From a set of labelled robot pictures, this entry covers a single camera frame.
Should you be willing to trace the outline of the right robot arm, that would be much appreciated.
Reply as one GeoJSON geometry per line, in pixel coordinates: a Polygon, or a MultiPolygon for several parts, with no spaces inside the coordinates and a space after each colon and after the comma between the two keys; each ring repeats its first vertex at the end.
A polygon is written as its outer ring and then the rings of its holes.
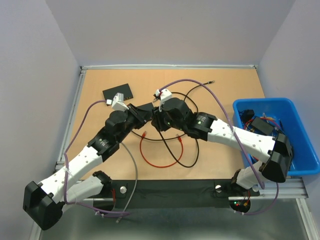
{"type": "Polygon", "coordinates": [[[289,138],[283,133],[267,136],[232,126],[209,113],[193,112],[176,97],[154,108],[151,124],[159,132],[177,129],[190,138],[226,145],[255,157],[256,163],[237,170],[232,177],[230,189],[235,195],[265,181],[284,183],[287,179],[293,152],[289,138]]]}

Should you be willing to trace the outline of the black ethernet cable long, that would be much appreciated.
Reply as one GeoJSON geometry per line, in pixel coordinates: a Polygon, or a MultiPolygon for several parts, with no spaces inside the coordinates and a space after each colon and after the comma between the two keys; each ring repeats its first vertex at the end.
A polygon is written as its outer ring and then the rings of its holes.
{"type": "MultiPolygon", "coordinates": [[[[214,81],[214,80],[211,80],[211,81],[208,81],[208,82],[204,82],[203,84],[204,84],[204,85],[210,85],[210,84],[214,84],[214,83],[215,83],[215,81],[214,81]]],[[[189,97],[189,94],[190,94],[192,91],[194,91],[195,89],[199,88],[199,87],[200,87],[200,85],[197,85],[197,86],[191,88],[186,94],[184,94],[184,93],[182,93],[182,92],[173,92],[173,94],[178,94],[178,95],[184,96],[183,101],[186,101],[186,99],[188,99],[189,101],[191,101],[192,104],[195,106],[196,112],[198,112],[198,111],[199,111],[199,108],[198,108],[197,104],[189,97]]],[[[131,131],[131,133],[134,134],[134,135],[137,136],[137,137],[140,137],[140,138],[143,137],[142,134],[138,134],[138,133],[134,132],[133,130],[131,131]]],[[[171,140],[178,139],[179,137],[183,137],[184,135],[185,135],[185,134],[182,134],[182,135],[179,135],[179,134],[178,134],[178,135],[175,136],[175,137],[164,138],[164,140],[165,140],[165,141],[171,141],[171,140]]],[[[148,138],[148,137],[146,137],[146,136],[144,136],[144,139],[146,139],[146,140],[148,140],[148,141],[151,141],[151,142],[160,142],[160,141],[163,141],[162,138],[154,139],[154,138],[148,138]]]]}

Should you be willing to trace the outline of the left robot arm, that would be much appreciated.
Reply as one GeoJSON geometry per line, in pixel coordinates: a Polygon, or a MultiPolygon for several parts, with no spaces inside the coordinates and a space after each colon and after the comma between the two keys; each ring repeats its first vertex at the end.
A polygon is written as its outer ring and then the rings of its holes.
{"type": "Polygon", "coordinates": [[[89,170],[111,157],[133,129],[140,129],[151,119],[151,110],[132,104],[125,110],[114,110],[82,151],[65,161],[65,167],[39,183],[31,181],[26,185],[23,210],[42,230],[53,227],[63,215],[67,191],[89,170]]]}

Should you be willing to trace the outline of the black ethernet cable short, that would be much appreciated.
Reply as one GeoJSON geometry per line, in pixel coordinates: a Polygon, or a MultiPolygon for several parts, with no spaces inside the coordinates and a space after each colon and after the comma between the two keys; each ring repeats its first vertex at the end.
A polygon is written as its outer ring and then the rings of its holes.
{"type": "Polygon", "coordinates": [[[163,142],[164,145],[166,146],[166,148],[167,148],[167,150],[169,151],[170,155],[171,155],[172,158],[174,159],[174,163],[169,164],[169,165],[166,165],[166,166],[158,166],[157,168],[168,168],[168,167],[171,167],[171,166],[173,166],[173,165],[175,165],[175,164],[179,164],[180,166],[189,169],[189,168],[192,168],[193,166],[195,166],[195,165],[197,164],[198,159],[199,159],[199,154],[200,154],[200,147],[199,147],[199,142],[198,142],[197,139],[195,140],[195,147],[196,147],[196,157],[195,157],[195,161],[193,162],[192,165],[187,166],[187,165],[184,165],[184,164],[182,164],[182,163],[180,162],[180,160],[181,160],[181,158],[182,158],[182,156],[183,156],[183,153],[184,153],[183,142],[182,142],[182,140],[180,139],[181,137],[178,138],[178,141],[179,141],[179,143],[180,143],[180,145],[181,145],[181,153],[180,153],[179,158],[176,158],[176,156],[172,153],[171,148],[168,146],[167,141],[165,141],[165,138],[164,138],[164,136],[162,135],[162,132],[161,132],[161,131],[157,131],[157,132],[158,132],[158,134],[160,135],[160,138],[162,139],[162,142],[163,142]]]}

